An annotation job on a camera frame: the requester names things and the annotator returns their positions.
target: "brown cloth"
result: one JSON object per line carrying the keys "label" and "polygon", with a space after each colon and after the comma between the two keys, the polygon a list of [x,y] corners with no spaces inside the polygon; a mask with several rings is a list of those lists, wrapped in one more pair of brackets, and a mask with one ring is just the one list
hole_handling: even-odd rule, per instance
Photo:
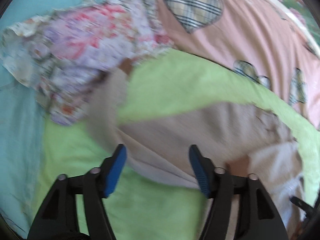
{"label": "brown cloth", "polygon": [[[197,144],[215,166],[226,168],[228,163],[232,173],[257,174],[292,235],[301,215],[289,197],[303,197],[302,161],[290,129],[275,114],[254,105],[219,102],[118,127],[116,109],[124,101],[125,92],[126,75],[116,70],[92,98],[87,126],[102,147],[112,151],[123,143],[128,164],[142,176],[168,185],[198,188],[188,159],[188,148]],[[226,239],[233,239],[236,205],[235,199]]]}

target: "floral fabric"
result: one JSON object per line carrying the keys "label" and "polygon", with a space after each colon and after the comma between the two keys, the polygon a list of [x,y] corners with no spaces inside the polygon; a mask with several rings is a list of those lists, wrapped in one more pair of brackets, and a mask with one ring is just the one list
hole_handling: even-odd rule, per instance
{"label": "floral fabric", "polygon": [[[10,27],[3,36],[4,66],[38,90],[37,101],[54,122],[73,124],[86,116],[90,94],[106,72],[126,57],[138,63],[172,46],[155,1],[90,0]],[[20,67],[12,62],[17,55],[24,61]]]}

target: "green fabric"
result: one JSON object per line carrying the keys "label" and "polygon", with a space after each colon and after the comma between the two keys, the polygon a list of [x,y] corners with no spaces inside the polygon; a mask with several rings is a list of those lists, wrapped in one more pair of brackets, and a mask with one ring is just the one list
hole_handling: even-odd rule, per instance
{"label": "green fabric", "polygon": [[[303,159],[307,202],[313,204],[320,182],[319,132],[274,93],[217,64],[177,50],[143,63],[132,74],[119,122],[178,114],[217,101],[271,109],[292,129]],[[84,174],[109,156],[88,136],[84,122],[62,127],[47,119],[44,147],[35,212],[58,174]],[[119,240],[195,239],[204,203],[197,190],[156,184],[129,167],[104,201]],[[80,227],[86,232],[82,203],[78,206]]]}

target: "blue fabric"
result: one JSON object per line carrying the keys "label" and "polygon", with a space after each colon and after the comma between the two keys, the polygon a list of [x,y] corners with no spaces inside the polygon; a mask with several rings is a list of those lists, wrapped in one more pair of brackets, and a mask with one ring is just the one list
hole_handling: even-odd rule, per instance
{"label": "blue fabric", "polygon": [[[13,0],[0,19],[0,33],[15,22],[83,0]],[[31,204],[41,165],[44,111],[35,91],[0,66],[0,212],[23,238],[32,223]]]}

